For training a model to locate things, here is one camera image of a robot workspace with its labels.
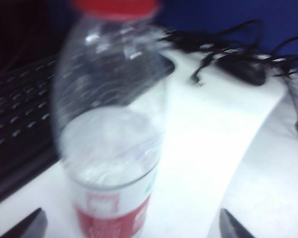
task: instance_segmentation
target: desk surface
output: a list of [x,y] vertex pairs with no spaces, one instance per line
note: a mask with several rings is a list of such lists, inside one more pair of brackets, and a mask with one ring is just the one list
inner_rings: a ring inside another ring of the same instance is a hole
[[[206,237],[222,196],[255,133],[285,94],[276,78],[261,87],[210,66],[189,81],[201,56],[165,52],[167,128],[142,238]],[[47,213],[47,238],[79,238],[65,175],[57,163],[0,203],[0,235],[38,207]]]

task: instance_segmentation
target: black object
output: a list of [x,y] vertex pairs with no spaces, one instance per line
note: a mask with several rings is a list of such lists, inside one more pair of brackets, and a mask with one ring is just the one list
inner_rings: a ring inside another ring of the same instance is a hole
[[222,238],[254,238],[254,236],[226,209],[220,212]]
[[243,55],[226,55],[216,61],[216,65],[235,77],[253,85],[263,85],[266,81],[262,64],[250,62]]
[[0,238],[43,238],[47,225],[45,212],[38,208]]
[[[56,60],[52,56],[0,76],[0,200],[58,160],[49,108]],[[166,71],[160,78],[174,71],[173,62],[162,60]]]

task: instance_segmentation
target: plastic water bottle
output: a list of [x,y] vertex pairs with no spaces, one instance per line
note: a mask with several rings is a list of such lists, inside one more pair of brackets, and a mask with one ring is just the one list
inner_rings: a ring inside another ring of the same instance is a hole
[[85,237],[135,238],[164,131],[155,0],[74,0],[82,13],[53,88],[55,142]]

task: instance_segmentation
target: blue wall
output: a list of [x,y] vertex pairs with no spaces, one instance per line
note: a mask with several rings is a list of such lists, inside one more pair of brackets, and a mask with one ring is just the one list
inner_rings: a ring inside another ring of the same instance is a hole
[[[298,0],[162,0],[158,21],[181,30],[217,32],[259,18],[265,23],[261,49],[269,51],[298,35]],[[282,53],[298,53],[298,42]]]

